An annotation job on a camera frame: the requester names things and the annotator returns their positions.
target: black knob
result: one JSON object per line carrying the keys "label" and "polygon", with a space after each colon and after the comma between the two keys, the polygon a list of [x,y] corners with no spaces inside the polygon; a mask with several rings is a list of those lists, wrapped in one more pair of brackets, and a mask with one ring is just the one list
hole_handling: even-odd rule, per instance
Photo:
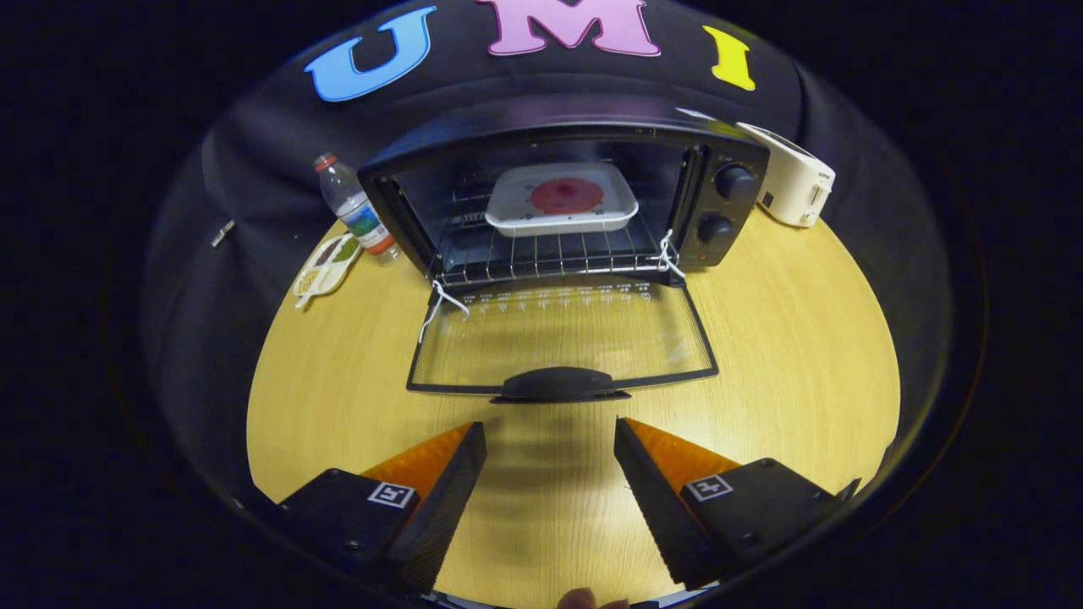
{"label": "black knob", "polygon": [[740,165],[727,165],[715,173],[715,189],[730,203],[749,207],[756,203],[759,184],[756,177]]}
{"label": "black knob", "polygon": [[695,234],[703,243],[710,243],[718,235],[732,231],[733,222],[730,222],[729,218],[718,213],[708,213],[700,219],[700,228],[696,229]]}

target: white tray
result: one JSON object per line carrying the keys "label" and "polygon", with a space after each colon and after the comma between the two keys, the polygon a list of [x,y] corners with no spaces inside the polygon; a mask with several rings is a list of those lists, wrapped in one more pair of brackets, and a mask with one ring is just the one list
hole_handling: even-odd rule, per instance
{"label": "white tray", "polygon": [[[602,189],[602,202],[588,211],[553,215],[531,203],[535,186],[560,178],[578,178]],[[509,237],[619,231],[639,211],[639,203],[621,171],[608,163],[531,165],[505,171],[496,180],[485,221]]]}
{"label": "white tray", "polygon": [[[347,233],[327,239],[319,244],[319,247],[309,257],[304,269],[301,270],[297,275],[297,280],[293,281],[293,296],[301,297],[297,301],[297,304],[293,306],[295,308],[303,309],[313,296],[328,294],[338,288],[339,284],[342,283],[342,277],[345,276],[347,270],[350,269],[350,264],[353,264],[353,261],[357,259],[357,255],[364,249],[361,247],[361,243],[358,243],[356,249],[353,250],[353,254],[349,258],[332,262],[335,257],[338,256],[339,250],[342,249],[342,246],[351,238],[356,241],[357,237]],[[327,256],[323,264],[317,264],[316,261],[319,260],[319,255],[327,248],[330,248],[330,255]]]}

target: toaster oven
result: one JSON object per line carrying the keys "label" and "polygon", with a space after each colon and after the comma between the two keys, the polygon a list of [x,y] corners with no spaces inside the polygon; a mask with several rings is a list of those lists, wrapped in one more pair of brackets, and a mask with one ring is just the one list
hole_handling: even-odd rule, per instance
{"label": "toaster oven", "polygon": [[718,374],[683,277],[733,245],[769,154],[647,96],[496,100],[406,133],[358,177],[434,287],[407,388],[593,401]]}
{"label": "toaster oven", "polygon": [[696,114],[645,96],[497,100],[418,127],[358,177],[406,256],[444,286],[577,273],[679,284],[666,261],[721,261],[769,155]]}

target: wire rack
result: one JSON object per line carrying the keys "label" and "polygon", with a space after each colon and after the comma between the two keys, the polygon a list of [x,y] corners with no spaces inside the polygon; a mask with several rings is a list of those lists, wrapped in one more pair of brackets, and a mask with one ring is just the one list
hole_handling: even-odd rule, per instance
{"label": "wire rack", "polygon": [[508,237],[478,210],[487,198],[486,194],[454,202],[470,211],[448,216],[429,265],[431,277],[455,285],[658,269],[661,235],[651,233],[641,213],[618,231]]}

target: water bottle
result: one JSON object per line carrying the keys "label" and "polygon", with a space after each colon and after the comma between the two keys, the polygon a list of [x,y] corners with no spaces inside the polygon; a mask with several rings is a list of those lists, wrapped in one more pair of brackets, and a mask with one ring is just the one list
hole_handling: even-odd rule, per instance
{"label": "water bottle", "polygon": [[395,237],[380,223],[368,195],[357,181],[357,172],[339,163],[331,153],[319,155],[312,163],[319,174],[319,191],[331,211],[353,233],[365,251],[387,267],[402,257]]}

